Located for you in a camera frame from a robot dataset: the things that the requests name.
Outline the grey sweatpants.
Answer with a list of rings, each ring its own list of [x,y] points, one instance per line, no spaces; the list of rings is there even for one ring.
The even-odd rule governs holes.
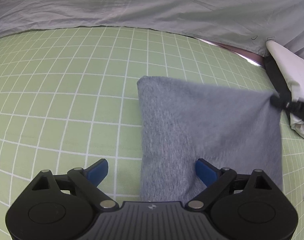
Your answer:
[[[263,170],[283,185],[280,111],[271,92],[203,85],[161,76],[137,82],[142,116],[140,198],[188,202],[205,185],[195,163],[240,174]]]

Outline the black item under white cloth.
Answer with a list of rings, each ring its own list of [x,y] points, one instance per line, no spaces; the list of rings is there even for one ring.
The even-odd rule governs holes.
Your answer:
[[[278,93],[278,95],[271,96],[270,103],[273,107],[281,110],[281,100],[291,101],[292,94],[275,59],[272,56],[268,56],[263,59],[263,63],[266,73]]]

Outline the folded white cloth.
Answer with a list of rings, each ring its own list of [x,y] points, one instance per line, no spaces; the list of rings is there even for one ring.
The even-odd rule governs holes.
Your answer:
[[[266,42],[266,47],[287,83],[292,94],[291,101],[304,102],[304,60],[272,40]],[[304,138],[304,121],[291,113],[286,113],[289,117],[290,127]]]

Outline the green grid cutting mat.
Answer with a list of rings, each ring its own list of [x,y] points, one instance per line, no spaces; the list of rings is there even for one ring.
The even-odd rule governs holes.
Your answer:
[[[11,238],[9,208],[42,172],[66,175],[105,159],[99,191],[118,205],[141,200],[144,76],[274,90],[262,66],[163,31],[77,27],[0,38],[0,239]]]

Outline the grey printed bed sheet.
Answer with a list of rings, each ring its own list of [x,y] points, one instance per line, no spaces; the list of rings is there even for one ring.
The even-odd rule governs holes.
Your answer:
[[[100,25],[167,31],[261,56],[273,40],[304,59],[304,0],[0,0],[0,38]]]

